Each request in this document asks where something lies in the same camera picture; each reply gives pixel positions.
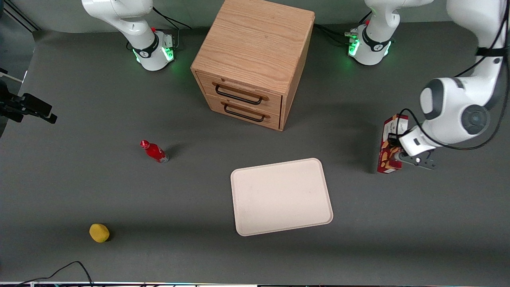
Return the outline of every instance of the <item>drawer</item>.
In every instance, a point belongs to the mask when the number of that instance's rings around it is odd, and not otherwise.
[[[220,77],[196,73],[204,91],[215,97],[229,100],[237,106],[247,107],[259,112],[280,114],[282,97],[255,88],[233,83]]]
[[[252,124],[261,125],[273,130],[279,130],[280,116],[269,112],[259,112],[253,109],[229,103],[220,97],[205,95],[211,110],[235,118],[242,119]]]

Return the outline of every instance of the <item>black drawer handle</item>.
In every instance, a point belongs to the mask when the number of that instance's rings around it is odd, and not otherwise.
[[[257,122],[257,123],[261,123],[263,120],[264,120],[264,115],[262,115],[262,118],[254,118],[254,117],[251,117],[251,116],[247,116],[247,115],[243,115],[243,114],[240,114],[240,113],[236,113],[236,112],[232,112],[232,111],[229,111],[227,110],[227,104],[224,104],[224,110],[226,113],[229,113],[229,114],[233,114],[233,115],[236,115],[236,116],[240,116],[240,117],[243,117],[245,119],[249,119],[250,121],[254,121],[254,122]]]
[[[225,97],[228,97],[228,98],[231,98],[231,99],[234,99],[234,100],[238,100],[238,101],[241,101],[241,102],[245,102],[245,103],[249,103],[249,104],[252,104],[252,105],[259,105],[261,102],[262,102],[262,97],[259,98],[258,101],[250,101],[250,100],[247,100],[247,99],[243,99],[243,98],[240,98],[238,96],[235,96],[233,94],[229,94],[229,93],[226,93],[226,92],[220,92],[218,89],[220,88],[220,85],[216,85],[216,93],[217,94],[220,94],[220,95],[224,95]]]

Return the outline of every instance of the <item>red bottle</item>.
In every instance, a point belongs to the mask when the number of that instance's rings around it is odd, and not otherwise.
[[[168,161],[168,157],[165,152],[158,147],[155,143],[149,143],[145,139],[140,142],[140,145],[145,149],[145,152],[148,156],[155,159],[159,163],[166,163]]]

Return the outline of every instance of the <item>green indicator light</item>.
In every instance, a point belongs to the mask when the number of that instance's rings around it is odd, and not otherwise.
[[[390,49],[391,41],[388,42],[388,46],[386,47],[386,52],[384,52],[384,55],[386,56],[388,54],[388,50]]]
[[[351,47],[349,48],[349,54],[351,56],[356,55],[356,51],[358,51],[359,46],[360,46],[360,41],[358,39],[356,39],[356,41],[354,41],[354,43],[352,43]]]
[[[161,47],[161,50],[163,51],[163,54],[165,55],[166,59],[169,62],[173,60],[173,49]]]
[[[135,54],[136,61],[140,63],[140,59],[138,59],[138,55],[136,54],[135,49],[133,49],[133,54]]]

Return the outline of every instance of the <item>gray table surface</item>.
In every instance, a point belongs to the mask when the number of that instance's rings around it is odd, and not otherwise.
[[[10,122],[0,139],[0,281],[81,260],[95,281],[510,284],[508,119],[483,149],[438,149],[436,171],[374,173],[384,120],[419,111],[430,79],[473,63],[469,31],[402,24],[373,67],[314,31],[284,132],[209,110],[189,70],[206,32],[183,31],[176,61],[157,72],[120,33],[35,35],[21,90],[59,118]],[[171,160],[154,163],[142,139]],[[239,236],[230,173],[310,157],[323,163],[333,221]],[[90,238],[96,222],[111,242]],[[77,266],[55,277],[85,279]]]

